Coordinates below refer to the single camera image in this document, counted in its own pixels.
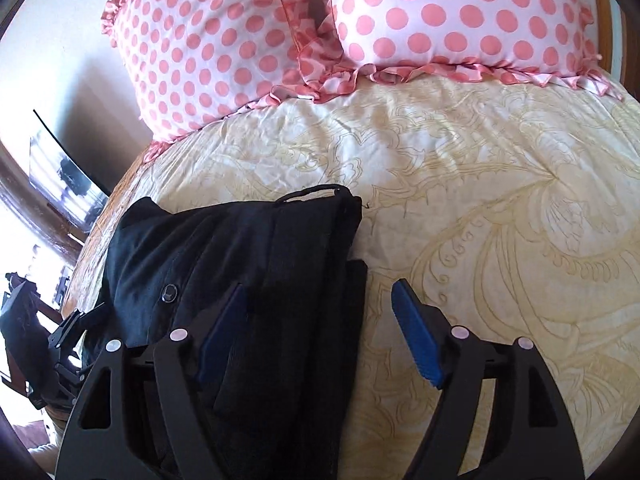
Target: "white wall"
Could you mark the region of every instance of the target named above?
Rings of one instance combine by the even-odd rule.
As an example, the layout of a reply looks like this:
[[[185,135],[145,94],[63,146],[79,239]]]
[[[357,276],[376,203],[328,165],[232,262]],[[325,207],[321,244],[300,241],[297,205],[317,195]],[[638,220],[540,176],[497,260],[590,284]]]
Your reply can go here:
[[[0,40],[0,140],[28,169],[43,120],[80,166],[113,187],[151,139],[100,16],[107,0],[25,0]]]

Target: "pillowcase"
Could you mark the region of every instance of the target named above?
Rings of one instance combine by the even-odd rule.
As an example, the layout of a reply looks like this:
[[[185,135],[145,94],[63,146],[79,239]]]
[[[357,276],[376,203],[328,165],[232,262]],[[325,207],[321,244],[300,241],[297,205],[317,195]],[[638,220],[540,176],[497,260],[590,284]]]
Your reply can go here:
[[[153,132],[145,160],[193,130],[288,97],[321,100],[327,72],[306,0],[110,0],[102,30],[120,49]]]
[[[585,38],[579,0],[330,0],[345,56],[382,82],[437,73],[462,82],[548,83],[618,95]]]

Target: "black fabric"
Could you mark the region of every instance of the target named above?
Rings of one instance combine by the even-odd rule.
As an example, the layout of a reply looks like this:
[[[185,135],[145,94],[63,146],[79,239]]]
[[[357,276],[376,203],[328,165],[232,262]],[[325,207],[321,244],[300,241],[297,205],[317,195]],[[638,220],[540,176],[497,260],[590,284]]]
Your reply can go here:
[[[110,243],[98,303],[111,315],[87,333],[84,363],[113,338],[157,342],[242,283],[249,329],[220,389],[200,396],[223,465],[233,480],[335,478],[366,286],[365,264],[348,261],[361,216],[342,186],[178,214],[139,200]]]
[[[0,309],[0,332],[20,371],[35,390],[41,391],[52,367],[47,349],[49,332],[38,321],[31,283],[26,280],[12,290]]]

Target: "paisley pattern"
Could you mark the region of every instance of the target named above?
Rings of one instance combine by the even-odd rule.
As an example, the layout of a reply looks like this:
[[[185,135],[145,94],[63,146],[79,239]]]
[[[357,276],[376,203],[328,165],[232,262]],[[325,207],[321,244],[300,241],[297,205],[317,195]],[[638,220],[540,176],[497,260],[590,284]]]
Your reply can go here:
[[[370,268],[340,478],[402,478],[438,400],[394,320],[400,277],[482,338],[536,342],[589,474],[640,402],[639,153],[640,105],[629,96],[363,80],[324,105],[285,102],[212,124],[132,168],[90,236],[65,310],[92,306],[110,233],[139,197],[177,212],[340,183],[366,204],[353,253]],[[464,470],[486,437],[485,386]]]

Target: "silver bolt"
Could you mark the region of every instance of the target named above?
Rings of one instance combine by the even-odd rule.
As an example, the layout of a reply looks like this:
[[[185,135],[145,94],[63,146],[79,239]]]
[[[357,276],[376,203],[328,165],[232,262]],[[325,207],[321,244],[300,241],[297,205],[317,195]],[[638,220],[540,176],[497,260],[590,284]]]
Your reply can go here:
[[[469,337],[469,330],[463,326],[455,326],[451,329],[451,335],[456,339],[466,339]]]
[[[519,338],[518,345],[520,346],[520,348],[524,348],[525,350],[532,350],[534,347],[533,341],[528,337]]]
[[[116,350],[120,350],[122,343],[118,339],[112,339],[107,343],[106,349],[107,352],[115,352]]]
[[[169,338],[171,339],[171,341],[183,341],[188,335],[189,332],[187,332],[185,329],[176,328],[173,332],[171,332]]]

